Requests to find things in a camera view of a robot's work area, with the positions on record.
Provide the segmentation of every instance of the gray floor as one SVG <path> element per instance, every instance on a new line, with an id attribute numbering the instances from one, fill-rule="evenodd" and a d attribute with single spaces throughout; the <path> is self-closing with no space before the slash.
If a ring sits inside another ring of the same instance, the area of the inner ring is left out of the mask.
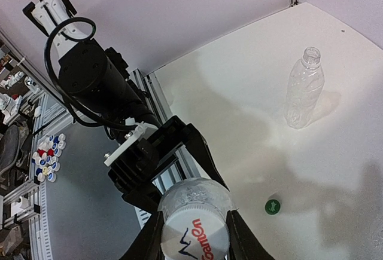
<path id="1" fill-rule="evenodd" d="M 47 184 L 53 258 L 119 259 L 140 231 L 133 206 L 125 203 L 103 164 L 117 143 L 102 128 L 73 125 L 57 180 Z"/>

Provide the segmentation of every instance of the robotic arm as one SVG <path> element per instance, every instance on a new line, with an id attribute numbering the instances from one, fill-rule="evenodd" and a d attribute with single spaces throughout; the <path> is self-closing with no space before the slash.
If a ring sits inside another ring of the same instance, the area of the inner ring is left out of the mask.
<path id="1" fill-rule="evenodd" d="M 104 50 L 93 38 L 93 21 L 74 17 L 69 0 L 39 0 L 23 10 L 42 33 L 48 36 L 44 58 L 47 72 L 62 95 L 68 111 L 85 126 L 104 126 L 110 139 L 120 147 L 106 155 L 109 177 L 123 199 L 152 214 L 122 259 L 163 259 L 160 251 L 162 213 L 157 211 L 162 194 L 153 181 L 171 166 L 175 151 L 185 145 L 189 153 L 222 186 L 205 139 L 192 124 L 177 116 L 161 124 L 147 108 L 145 94 L 129 79 L 127 63 L 113 48 Z M 82 33 L 74 23 L 92 25 L 92 33 Z M 50 49 L 59 55 L 58 77 L 53 71 Z M 77 117 L 73 107 L 94 123 Z M 259 244 L 237 211 L 227 214 L 230 231 L 230 260 L 273 259 Z"/>

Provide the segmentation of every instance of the screw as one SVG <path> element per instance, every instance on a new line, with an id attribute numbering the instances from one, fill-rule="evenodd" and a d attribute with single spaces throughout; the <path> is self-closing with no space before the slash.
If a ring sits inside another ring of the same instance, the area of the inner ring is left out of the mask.
<path id="1" fill-rule="evenodd" d="M 130 138 L 131 136 L 133 135 L 133 132 L 130 131 L 128 134 L 125 135 L 125 139 L 128 139 Z"/>

